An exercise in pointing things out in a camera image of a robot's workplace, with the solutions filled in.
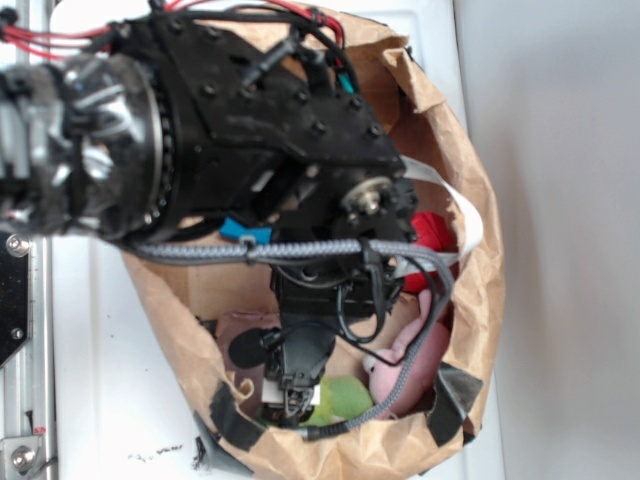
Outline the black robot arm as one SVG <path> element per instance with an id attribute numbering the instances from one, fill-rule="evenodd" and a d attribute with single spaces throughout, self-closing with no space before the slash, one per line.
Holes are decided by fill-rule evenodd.
<path id="1" fill-rule="evenodd" d="M 157 262 L 265 263 L 282 326 L 265 364 L 296 426 L 337 337 L 383 324 L 415 238 L 413 188 L 320 12 L 175 9 L 1 72 L 1 228 L 86 234 Z"/>

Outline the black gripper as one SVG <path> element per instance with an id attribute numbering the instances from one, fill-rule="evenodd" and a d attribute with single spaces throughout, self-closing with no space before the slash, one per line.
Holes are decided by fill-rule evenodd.
<path id="1" fill-rule="evenodd" d="M 271 287 L 279 305 L 280 327 L 263 337 L 265 376 L 275 383 L 276 399 L 263 402 L 263 418 L 280 427 L 297 427 L 314 410 L 312 397 L 341 338 L 354 346 L 372 343 L 400 294 L 400 280 L 383 264 L 349 275 L 306 282 L 278 268 Z"/>

